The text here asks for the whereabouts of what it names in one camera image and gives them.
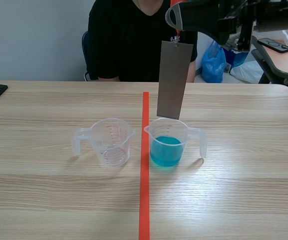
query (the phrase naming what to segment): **measuring cup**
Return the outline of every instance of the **measuring cup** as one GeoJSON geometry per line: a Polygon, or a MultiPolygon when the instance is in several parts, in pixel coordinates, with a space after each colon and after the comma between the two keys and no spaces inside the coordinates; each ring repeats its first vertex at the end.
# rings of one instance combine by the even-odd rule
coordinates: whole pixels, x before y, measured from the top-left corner
{"type": "Polygon", "coordinates": [[[74,155],[80,155],[80,141],[89,140],[99,160],[110,167],[121,166],[129,159],[129,139],[135,131],[118,118],[107,118],[91,128],[76,131],[72,140],[74,155]]]}
{"type": "Polygon", "coordinates": [[[159,166],[176,165],[190,139],[200,140],[200,156],[205,158],[207,139],[199,128],[188,127],[182,121],[159,118],[144,128],[149,134],[150,158],[159,166]]]}

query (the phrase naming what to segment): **red tape line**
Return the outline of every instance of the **red tape line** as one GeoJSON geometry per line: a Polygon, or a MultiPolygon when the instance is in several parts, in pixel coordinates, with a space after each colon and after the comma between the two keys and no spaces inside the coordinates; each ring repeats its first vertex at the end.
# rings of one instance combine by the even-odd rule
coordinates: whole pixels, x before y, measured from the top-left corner
{"type": "Polygon", "coordinates": [[[144,127],[149,125],[149,93],[143,93],[142,144],[139,188],[139,240],[149,240],[149,136],[144,127]]]}

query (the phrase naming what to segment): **chair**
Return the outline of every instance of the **chair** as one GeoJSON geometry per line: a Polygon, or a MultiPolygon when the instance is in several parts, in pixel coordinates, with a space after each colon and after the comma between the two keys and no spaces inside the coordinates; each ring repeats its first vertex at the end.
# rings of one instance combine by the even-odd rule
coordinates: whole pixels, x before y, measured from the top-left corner
{"type": "MultiPolygon", "coordinates": [[[[87,53],[89,50],[88,44],[89,44],[89,34],[88,34],[88,32],[85,32],[83,37],[82,37],[82,48],[83,48],[84,58],[85,58],[85,62],[86,62],[86,67],[88,66],[88,61],[87,61],[87,53]]],[[[88,82],[87,75],[89,77],[89,73],[86,71],[86,73],[84,74],[84,79],[86,82],[88,82]]]]}

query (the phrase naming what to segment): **blue liquid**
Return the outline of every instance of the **blue liquid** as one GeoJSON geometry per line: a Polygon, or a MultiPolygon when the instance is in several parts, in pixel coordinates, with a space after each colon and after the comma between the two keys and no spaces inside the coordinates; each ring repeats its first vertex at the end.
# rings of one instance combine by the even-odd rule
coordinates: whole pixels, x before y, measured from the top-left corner
{"type": "MultiPolygon", "coordinates": [[[[180,144],[177,138],[172,136],[159,136],[156,140],[165,144],[180,144]]],[[[168,146],[153,141],[150,146],[150,158],[159,166],[171,167],[176,165],[183,154],[183,146],[168,146]]]]}

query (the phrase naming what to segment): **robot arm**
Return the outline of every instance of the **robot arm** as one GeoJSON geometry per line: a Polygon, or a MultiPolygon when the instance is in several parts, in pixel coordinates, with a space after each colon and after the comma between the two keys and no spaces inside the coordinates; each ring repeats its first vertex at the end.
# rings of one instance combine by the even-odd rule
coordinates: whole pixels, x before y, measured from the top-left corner
{"type": "Polygon", "coordinates": [[[166,22],[181,31],[202,32],[223,45],[241,28],[238,50],[248,52],[253,24],[258,32],[288,29],[288,0],[190,0],[173,5],[166,22]]]}

